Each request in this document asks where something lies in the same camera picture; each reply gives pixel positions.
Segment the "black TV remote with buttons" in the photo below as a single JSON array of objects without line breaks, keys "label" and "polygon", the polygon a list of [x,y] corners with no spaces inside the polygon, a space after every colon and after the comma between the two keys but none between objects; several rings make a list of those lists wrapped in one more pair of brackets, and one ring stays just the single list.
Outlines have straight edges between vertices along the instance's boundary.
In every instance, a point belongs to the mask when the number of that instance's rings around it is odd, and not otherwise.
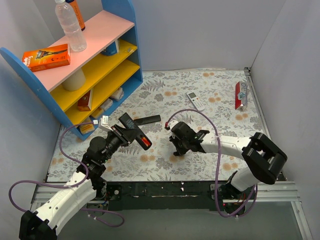
[{"label": "black TV remote with buttons", "polygon": [[135,124],[134,120],[129,116],[128,113],[124,113],[120,118],[119,121],[122,123],[122,125],[129,130],[129,133],[132,135],[132,139],[136,140],[140,146],[146,151],[151,148],[145,147],[143,142],[141,141],[141,137],[148,138],[145,133],[140,129],[138,125]]}]

